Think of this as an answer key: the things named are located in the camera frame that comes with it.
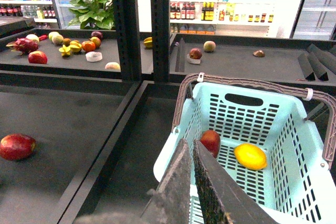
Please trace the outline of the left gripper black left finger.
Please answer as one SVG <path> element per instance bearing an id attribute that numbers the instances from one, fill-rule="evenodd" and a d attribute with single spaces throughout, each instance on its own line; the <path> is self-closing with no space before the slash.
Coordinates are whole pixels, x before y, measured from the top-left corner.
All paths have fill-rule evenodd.
<path id="1" fill-rule="evenodd" d="M 190 150 L 187 141 L 181 139 L 143 211 L 143 220 L 147 223 L 188 223 L 190 184 Z"/>

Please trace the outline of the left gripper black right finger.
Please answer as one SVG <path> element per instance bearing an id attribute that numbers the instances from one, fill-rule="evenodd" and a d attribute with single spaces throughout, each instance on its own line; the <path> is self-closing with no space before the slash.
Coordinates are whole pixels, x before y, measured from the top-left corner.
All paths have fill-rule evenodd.
<path id="1" fill-rule="evenodd" d="M 193 161 L 205 223 L 276 223 L 198 140 L 194 141 Z"/>

